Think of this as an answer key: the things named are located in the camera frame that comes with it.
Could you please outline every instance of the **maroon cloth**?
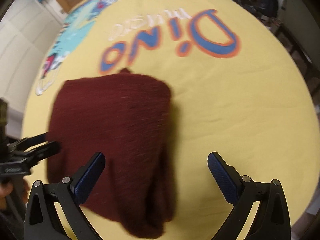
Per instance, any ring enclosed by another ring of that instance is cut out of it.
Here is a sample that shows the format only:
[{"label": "maroon cloth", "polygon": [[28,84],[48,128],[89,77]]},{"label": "maroon cloth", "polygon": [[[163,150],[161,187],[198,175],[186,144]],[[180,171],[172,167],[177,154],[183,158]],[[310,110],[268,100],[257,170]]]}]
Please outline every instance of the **maroon cloth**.
[{"label": "maroon cloth", "polygon": [[157,238],[174,211],[165,150],[170,90],[152,77],[125,73],[66,81],[53,105],[48,141],[50,183],[72,175],[95,152],[106,167],[84,204],[132,235]]}]

